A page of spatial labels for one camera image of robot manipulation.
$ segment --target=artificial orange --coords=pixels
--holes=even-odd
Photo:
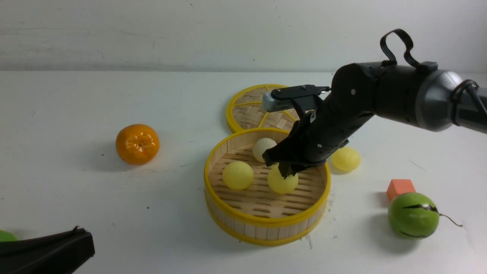
[[[132,165],[143,165],[152,160],[159,151],[159,137],[155,130],[143,124],[122,129],[115,141],[117,153]]]

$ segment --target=green fruit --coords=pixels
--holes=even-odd
[[[12,233],[0,230],[0,242],[12,242],[12,241],[17,241],[17,238],[15,238],[15,236]]]
[[[433,201],[416,192],[394,198],[389,206],[388,217],[394,232],[409,239],[424,239],[430,236],[440,220],[440,214]]]

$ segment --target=white wall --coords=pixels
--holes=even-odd
[[[418,60],[487,72],[486,13],[486,0],[0,0],[0,69],[334,71],[384,59],[380,37],[401,27]]]

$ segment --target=bamboo steamer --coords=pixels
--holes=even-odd
[[[252,156],[253,144],[264,137],[282,141],[288,133],[273,128],[237,132],[221,141],[205,165],[205,196],[213,220],[231,236],[252,244],[276,246],[307,235],[319,222],[330,192],[328,165],[299,173],[297,188],[286,195],[267,184],[270,167]],[[248,163],[254,181],[235,191],[223,182],[223,169],[233,161]]]
[[[262,110],[262,95],[277,88],[286,86],[264,84],[248,87],[237,93],[226,108],[226,121],[232,132],[252,128],[278,128],[291,131],[293,124],[299,120],[294,109],[265,112]]]

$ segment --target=orange block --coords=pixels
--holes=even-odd
[[[389,187],[387,188],[387,197],[389,201],[392,201],[396,196],[399,196],[408,192],[416,192],[411,180],[409,179],[392,179]]]

